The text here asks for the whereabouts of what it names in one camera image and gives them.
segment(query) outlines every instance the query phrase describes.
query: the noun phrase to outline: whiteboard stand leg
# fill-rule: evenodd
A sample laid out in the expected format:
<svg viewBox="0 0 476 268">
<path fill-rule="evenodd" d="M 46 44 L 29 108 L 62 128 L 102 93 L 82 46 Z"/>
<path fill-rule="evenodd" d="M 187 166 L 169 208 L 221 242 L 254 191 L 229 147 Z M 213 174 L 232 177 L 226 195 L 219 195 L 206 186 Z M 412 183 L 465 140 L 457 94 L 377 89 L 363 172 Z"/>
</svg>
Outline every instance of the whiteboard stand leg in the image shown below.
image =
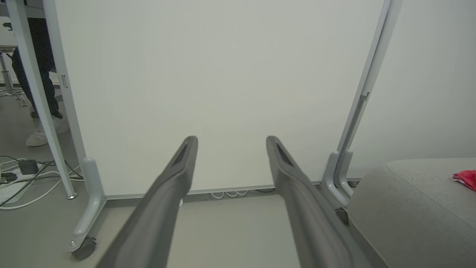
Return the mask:
<svg viewBox="0 0 476 268">
<path fill-rule="evenodd" d="M 337 183 L 334 182 L 335 185 L 337 185 L 337 188 L 339 188 L 345 195 L 347 195 L 348 198 L 351 198 L 352 194 L 354 193 L 354 190 L 352 190 L 347 181 L 347 171 L 349 171 L 350 161 L 352 160 L 353 154 L 354 152 L 352 152 L 352 150 L 347 150 L 346 152 L 344 152 L 342 166 L 337 176 L 338 181 Z"/>
<path fill-rule="evenodd" d="M 342 193 L 336 188 L 334 184 L 334 170 L 336 169 L 337 159 L 339 158 L 339 152 L 333 151 L 330 153 L 329 160 L 327 161 L 326 170 L 322 176 L 321 186 L 334 198 L 341 207 L 346 208 L 349 199 L 342 195 Z"/>
<path fill-rule="evenodd" d="M 73 235 L 68 239 L 66 244 L 67 252 L 76 251 L 81 247 L 94 221 L 96 221 L 96 218 L 106 203 L 96 161 L 90 157 L 86 157 L 83 159 L 83 167 L 83 177 L 88 189 L 89 200 L 83 216 L 79 219 L 76 228 L 74 228 Z"/>
<path fill-rule="evenodd" d="M 55 160 L 56 166 L 66 189 L 67 198 L 72 199 L 77 196 L 74 192 L 73 185 L 69 179 L 68 170 L 64 163 L 63 154 L 61 153 L 60 143 L 56 136 L 53 119 L 51 118 L 50 109 L 46 100 L 43 81 L 41 80 L 38 62 L 36 60 L 35 49 L 31 40 L 30 27 L 25 12 L 25 3 L 23 0 L 7 0 L 8 13 L 12 27 L 15 29 L 15 38 L 18 43 L 18 49 L 21 55 L 21 63 L 25 69 L 28 84 L 30 85 L 31 95 L 35 101 L 38 116 L 45 130 L 46 139 L 50 145 L 51 153 Z"/>
</svg>

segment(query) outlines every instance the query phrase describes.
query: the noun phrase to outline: white sneaker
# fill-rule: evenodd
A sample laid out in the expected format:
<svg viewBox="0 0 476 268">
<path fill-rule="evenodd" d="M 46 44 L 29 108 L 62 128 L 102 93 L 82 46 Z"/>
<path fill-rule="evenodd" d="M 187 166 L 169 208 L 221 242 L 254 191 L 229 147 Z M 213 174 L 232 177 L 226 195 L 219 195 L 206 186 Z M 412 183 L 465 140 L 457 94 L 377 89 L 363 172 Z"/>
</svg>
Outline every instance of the white sneaker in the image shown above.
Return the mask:
<svg viewBox="0 0 476 268">
<path fill-rule="evenodd" d="M 69 130 L 68 119 L 62 115 L 63 118 L 57 118 L 54 115 L 51 116 L 53 119 L 53 126 L 55 126 L 56 134 L 65 133 Z M 31 147 L 42 146 L 48 143 L 46 139 L 45 130 L 43 124 L 40 123 L 36 128 L 35 132 L 28 137 L 26 145 Z"/>
</svg>

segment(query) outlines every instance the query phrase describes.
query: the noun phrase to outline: electrical cable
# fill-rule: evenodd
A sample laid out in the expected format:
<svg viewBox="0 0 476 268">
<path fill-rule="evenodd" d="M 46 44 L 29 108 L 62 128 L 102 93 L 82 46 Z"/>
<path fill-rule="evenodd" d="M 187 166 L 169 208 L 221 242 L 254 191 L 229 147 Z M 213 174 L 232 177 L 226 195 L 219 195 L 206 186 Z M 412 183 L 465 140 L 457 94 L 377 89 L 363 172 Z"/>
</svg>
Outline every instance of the electrical cable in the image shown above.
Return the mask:
<svg viewBox="0 0 476 268">
<path fill-rule="evenodd" d="M 15 159 L 15 160 L 10 160 L 10 161 L 8 161 L 8 162 L 4 162 L 3 164 L 9 164 L 9 163 L 12 163 L 12 162 L 18 162 L 18 160 L 23 161 L 23 160 L 26 160 L 26 158 L 19 158 L 19 159 Z"/>
<path fill-rule="evenodd" d="M 40 164 L 46 165 L 46 163 L 48 163 L 48 162 L 37 162 L 37 163 L 40 163 Z"/>
<path fill-rule="evenodd" d="M 6 188 L 14 183 L 19 183 L 19 182 L 23 182 L 23 181 L 28 181 L 30 179 L 34 179 L 36 177 L 38 177 L 39 175 L 46 175 L 46 174 L 50 174 L 50 173 L 55 173 L 55 174 L 58 174 L 58 171 L 48 171 L 48 172 L 45 172 L 43 174 L 39 174 L 37 173 L 37 175 L 34 175 L 33 177 L 27 177 L 27 178 L 23 178 L 23 179 L 17 179 L 17 180 L 14 180 L 12 182 L 9 182 L 9 183 L 6 183 L 6 184 L 2 184 L 0 185 L 0 189 L 3 189 L 3 188 Z"/>
<path fill-rule="evenodd" d="M 11 157 L 11 156 L 8 156 L 8 155 L 0 155 L 0 158 L 2 158 L 2 157 L 8 157 L 8 158 L 13 159 L 14 161 L 17 161 L 17 162 L 20 162 L 20 159 L 25 160 L 25 158 L 19 158 L 19 159 L 17 159 L 17 158 L 15 158 L 15 157 Z"/>
<path fill-rule="evenodd" d="M 225 196 L 225 192 L 222 192 L 222 193 L 221 193 L 221 196 L 216 196 L 216 195 L 214 195 L 213 193 L 210 193 L 210 194 L 211 194 L 211 196 L 213 196 L 213 197 L 216 198 L 216 199 L 222 199 L 222 198 Z"/>
<path fill-rule="evenodd" d="M 43 195 L 41 195 L 40 197 L 36 198 L 35 200 L 32 200 L 32 201 L 30 201 L 30 202 L 28 202 L 28 203 L 25 203 L 25 204 L 23 204 L 23 205 L 20 205 L 20 206 L 1 207 L 1 206 L 3 205 L 3 203 L 2 203 L 2 204 L 0 205 L 0 210 L 12 210 L 12 209 L 22 208 L 22 207 L 31 205 L 31 204 L 35 203 L 36 201 L 38 201 L 38 200 L 42 199 L 43 197 L 45 197 L 47 194 L 51 193 L 51 191 L 53 191 L 53 190 L 56 188 L 56 186 L 58 186 L 58 184 L 60 184 L 60 182 L 61 182 L 61 180 L 59 180 L 57 183 L 55 183 L 55 185 L 53 185 L 53 187 L 52 187 L 50 190 L 48 190 L 48 192 L 44 193 Z"/>
<path fill-rule="evenodd" d="M 269 190 L 269 191 L 263 191 L 263 190 L 257 190 L 258 192 L 260 193 L 271 193 L 271 192 L 274 192 L 276 189 L 272 189 L 272 190 Z"/>
<path fill-rule="evenodd" d="M 225 194 L 227 194 L 229 197 L 237 197 L 238 196 L 238 193 L 236 191 L 235 191 L 234 195 L 231 195 L 228 192 L 225 192 Z"/>
<path fill-rule="evenodd" d="M 11 167 L 7 167 L 7 168 L 5 168 L 5 169 L 0 170 L 0 172 L 4 172 L 4 171 L 7 171 L 7 170 L 11 170 L 11 169 L 14 169 L 14 168 L 17 168 L 17 167 L 18 167 L 18 165 L 14 165 L 14 166 L 11 166 Z"/>
<path fill-rule="evenodd" d="M 1 206 L 3 206 L 4 204 L 6 204 L 8 201 L 10 201 L 12 198 L 14 198 L 17 194 L 19 194 L 21 191 L 23 191 L 23 189 L 25 189 L 28 185 L 31 184 L 31 181 L 28 182 L 27 184 L 25 184 L 21 189 L 20 191 L 16 192 L 14 195 L 10 196 L 10 198 L 8 198 L 7 200 L 3 201 L 3 203 L 0 204 L 0 209 L 3 209 Z"/>
<path fill-rule="evenodd" d="M 61 176 L 46 176 L 46 177 L 37 177 L 34 179 L 23 179 L 23 180 L 16 180 L 13 181 L 13 183 L 20 183 L 20 182 L 29 182 L 29 181 L 36 181 L 36 180 L 41 180 L 41 179 L 48 179 L 48 178 L 61 178 Z M 77 177 L 69 177 L 72 181 L 81 181 L 84 182 L 83 179 L 77 178 Z M 0 184 L 9 184 L 9 182 L 0 182 Z"/>
<path fill-rule="evenodd" d="M 68 164 L 68 162 L 64 161 L 64 163 L 69 167 L 69 169 L 71 170 L 71 172 L 73 172 L 74 174 L 76 174 L 76 175 L 77 175 L 78 177 L 80 177 L 81 179 L 84 179 L 83 176 L 79 175 L 78 172 L 76 172 L 76 168 L 78 168 L 79 166 L 76 167 L 76 168 L 72 168 L 72 167 Z"/>
<path fill-rule="evenodd" d="M 12 196 L 11 196 L 10 198 L 8 198 L 6 201 L 4 201 L 3 203 L 1 203 L 1 204 L 0 204 L 0 210 L 13 210 L 13 209 L 18 209 L 18 208 L 26 207 L 26 206 L 31 205 L 31 204 L 35 203 L 36 201 L 42 199 L 43 197 L 45 197 L 45 196 L 48 195 L 49 193 L 51 193 L 51 192 L 56 188 L 56 186 L 58 186 L 58 185 L 61 183 L 61 180 L 57 181 L 57 182 L 55 183 L 55 185 L 53 185 L 53 187 L 51 187 L 46 193 L 42 194 L 41 196 L 39 196 L 38 198 L 36 198 L 36 199 L 34 199 L 34 200 L 32 200 L 32 201 L 29 201 L 29 202 L 27 202 L 27 203 L 25 203 L 25 204 L 23 204 L 23 205 L 20 205 L 20 206 L 2 207 L 4 204 L 6 204 L 8 201 L 10 201 L 14 196 L 16 196 L 16 195 L 19 194 L 21 191 L 23 191 L 23 190 L 24 190 L 29 184 L 31 184 L 34 180 L 46 179 L 46 178 L 53 178 L 53 177 L 60 177 L 60 178 L 61 178 L 61 176 L 38 177 L 39 175 L 45 175 L 45 174 L 48 174 L 48 173 L 56 173 L 56 174 L 59 175 L 60 173 L 57 172 L 57 171 L 49 171 L 49 172 L 46 172 L 46 173 L 41 174 L 41 172 L 43 172 L 43 171 L 44 171 L 48 166 L 50 166 L 53 162 L 54 162 L 54 161 L 51 161 L 51 162 L 47 163 L 46 166 L 42 167 L 42 169 L 41 169 L 40 171 L 38 171 L 38 172 L 35 174 L 35 176 L 34 176 L 33 178 L 31 178 L 31 179 L 22 179 L 22 180 L 13 181 L 14 183 L 28 181 L 28 183 L 25 184 L 25 185 L 20 189 L 20 191 L 16 192 L 14 195 L 12 195 Z M 73 168 L 71 168 L 71 166 L 70 166 L 69 164 L 67 164 L 67 165 L 68 165 L 68 167 L 71 169 L 71 171 L 70 171 L 69 174 L 71 174 L 71 173 L 73 173 L 73 172 L 76 173 L 76 169 L 79 168 L 79 166 L 78 166 L 78 167 L 76 167 L 76 168 L 73 169 Z M 84 179 L 73 179 L 73 178 L 71 178 L 71 180 L 84 182 Z"/>
<path fill-rule="evenodd" d="M 42 169 L 39 170 L 39 171 L 34 175 L 33 179 L 36 178 L 36 177 L 38 177 L 38 175 L 40 175 L 41 172 L 43 172 L 48 166 L 49 166 L 49 165 L 46 165 L 46 166 L 42 167 Z M 26 183 L 26 184 L 20 189 L 20 191 L 16 192 L 14 195 L 10 196 L 10 198 L 8 198 L 7 200 L 3 201 L 3 203 L 0 204 L 0 209 L 1 209 L 1 206 L 3 206 L 4 204 L 6 204 L 8 201 L 10 201 L 13 197 L 15 197 L 15 196 L 16 196 L 17 194 L 19 194 L 21 191 L 23 191 L 23 189 L 25 189 L 25 188 L 26 188 L 28 185 L 30 185 L 30 184 L 31 184 L 31 181 L 29 181 L 28 183 Z"/>
</svg>

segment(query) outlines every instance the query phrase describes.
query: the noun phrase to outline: gray cushion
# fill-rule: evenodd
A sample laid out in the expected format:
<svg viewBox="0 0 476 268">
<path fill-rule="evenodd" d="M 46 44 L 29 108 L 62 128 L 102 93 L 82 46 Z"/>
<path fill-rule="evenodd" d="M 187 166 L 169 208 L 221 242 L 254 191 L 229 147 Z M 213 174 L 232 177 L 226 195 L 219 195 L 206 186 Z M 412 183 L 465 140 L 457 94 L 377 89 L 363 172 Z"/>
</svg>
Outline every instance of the gray cushion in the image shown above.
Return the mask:
<svg viewBox="0 0 476 268">
<path fill-rule="evenodd" d="M 449 179 L 476 158 L 388 163 L 366 175 L 349 220 L 390 268 L 476 267 L 476 192 Z"/>
</svg>

